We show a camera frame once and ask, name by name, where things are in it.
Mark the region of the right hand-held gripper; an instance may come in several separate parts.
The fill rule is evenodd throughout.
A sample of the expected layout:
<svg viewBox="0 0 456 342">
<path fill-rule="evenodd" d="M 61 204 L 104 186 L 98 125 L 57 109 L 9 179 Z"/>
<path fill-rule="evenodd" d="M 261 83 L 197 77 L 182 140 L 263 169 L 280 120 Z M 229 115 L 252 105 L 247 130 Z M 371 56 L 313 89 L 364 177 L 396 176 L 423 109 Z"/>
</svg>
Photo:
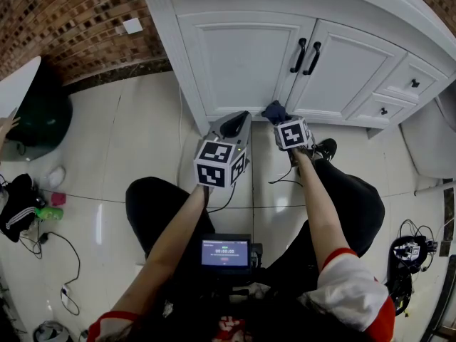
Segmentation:
<svg viewBox="0 0 456 342">
<path fill-rule="evenodd" d="M 275 125 L 274 136 L 279 149 L 285 151 L 295 147 L 312 150 L 316 144 L 305 118 L 300 116 L 291 116 L 289 120 Z"/>
</svg>

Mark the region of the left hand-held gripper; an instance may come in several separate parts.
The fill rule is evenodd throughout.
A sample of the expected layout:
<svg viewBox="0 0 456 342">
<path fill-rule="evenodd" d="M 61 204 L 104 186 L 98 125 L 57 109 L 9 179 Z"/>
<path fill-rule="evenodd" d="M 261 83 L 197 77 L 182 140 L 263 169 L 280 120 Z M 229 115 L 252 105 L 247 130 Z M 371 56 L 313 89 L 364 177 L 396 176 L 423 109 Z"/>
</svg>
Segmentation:
<svg viewBox="0 0 456 342">
<path fill-rule="evenodd" d="M 252 125 L 249 111 L 238 111 L 211 124 L 193 160 L 198 185 L 234 186 L 249 164 L 247 146 Z"/>
</svg>

